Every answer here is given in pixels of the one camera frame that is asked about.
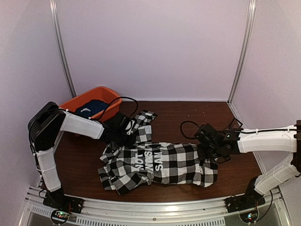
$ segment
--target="wooden table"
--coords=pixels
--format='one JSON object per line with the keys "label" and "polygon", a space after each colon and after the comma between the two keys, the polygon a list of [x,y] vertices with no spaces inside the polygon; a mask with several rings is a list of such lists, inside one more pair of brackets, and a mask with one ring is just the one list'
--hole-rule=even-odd
{"label": "wooden table", "polygon": [[[129,115],[134,108],[133,102],[123,102],[120,111]],[[197,143],[181,135],[182,121],[191,120],[199,125],[211,123],[216,129],[224,129],[233,118],[227,104],[222,102],[139,102],[138,112],[143,109],[158,114],[151,123],[154,142]],[[192,136],[197,128],[185,125],[184,129]],[[153,183],[119,195],[116,191],[105,191],[97,173],[97,169],[104,166],[99,157],[105,145],[85,136],[63,135],[55,161],[66,194],[121,202],[194,201],[244,193],[250,179],[261,173],[253,154],[247,153],[232,156],[231,161],[220,164],[217,182],[207,188]]]}

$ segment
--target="flannel shirt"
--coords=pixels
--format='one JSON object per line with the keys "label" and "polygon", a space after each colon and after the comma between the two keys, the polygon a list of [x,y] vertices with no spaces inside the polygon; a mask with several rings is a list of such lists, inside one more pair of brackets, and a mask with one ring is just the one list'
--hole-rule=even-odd
{"label": "flannel shirt", "polygon": [[217,162],[198,159],[197,145],[152,143],[150,122],[156,114],[142,111],[134,118],[132,133],[137,135],[132,148],[107,145],[99,169],[105,190],[125,194],[141,184],[196,184],[207,187],[217,180]]}

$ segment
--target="checkered shirt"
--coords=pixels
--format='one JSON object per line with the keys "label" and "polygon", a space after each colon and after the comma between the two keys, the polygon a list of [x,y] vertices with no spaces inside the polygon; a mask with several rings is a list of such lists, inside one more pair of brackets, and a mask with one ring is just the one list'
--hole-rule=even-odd
{"label": "checkered shirt", "polygon": [[146,110],[134,118],[134,147],[107,145],[100,158],[106,166],[98,170],[104,189],[125,194],[152,181],[202,187],[213,184],[217,180],[217,163],[213,159],[200,162],[197,145],[151,143],[150,122],[155,118],[156,114]]}

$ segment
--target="white panel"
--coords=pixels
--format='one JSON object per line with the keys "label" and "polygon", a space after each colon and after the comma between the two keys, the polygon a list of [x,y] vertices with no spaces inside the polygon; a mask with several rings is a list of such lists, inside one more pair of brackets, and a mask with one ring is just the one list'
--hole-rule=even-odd
{"label": "white panel", "polygon": [[70,99],[48,0],[0,3],[0,225],[16,225],[38,174],[27,123],[48,101]]}
{"label": "white panel", "polygon": [[248,0],[60,0],[77,94],[107,86],[142,100],[226,100]]}
{"label": "white panel", "polygon": [[[301,2],[258,0],[246,63],[234,106],[248,128],[273,128],[301,119]],[[287,153],[260,153],[267,170]],[[294,226],[300,225],[301,179],[281,186]]]}

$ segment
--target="orange plastic bin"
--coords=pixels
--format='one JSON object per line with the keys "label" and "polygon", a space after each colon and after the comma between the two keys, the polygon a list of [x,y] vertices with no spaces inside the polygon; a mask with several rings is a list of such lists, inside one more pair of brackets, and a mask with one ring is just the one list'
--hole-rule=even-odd
{"label": "orange plastic bin", "polygon": [[[102,100],[109,104],[112,100],[114,100],[117,97],[119,97],[119,95],[114,90],[106,88],[104,86],[99,86],[71,99],[70,101],[64,103],[60,107],[75,112],[77,108],[88,103],[90,100]],[[111,106],[109,106],[102,118],[100,119],[100,121],[106,121],[107,119],[113,117],[119,111],[119,106],[121,102],[122,99],[118,99]],[[103,111],[93,115],[91,118],[99,119],[102,113]]]}

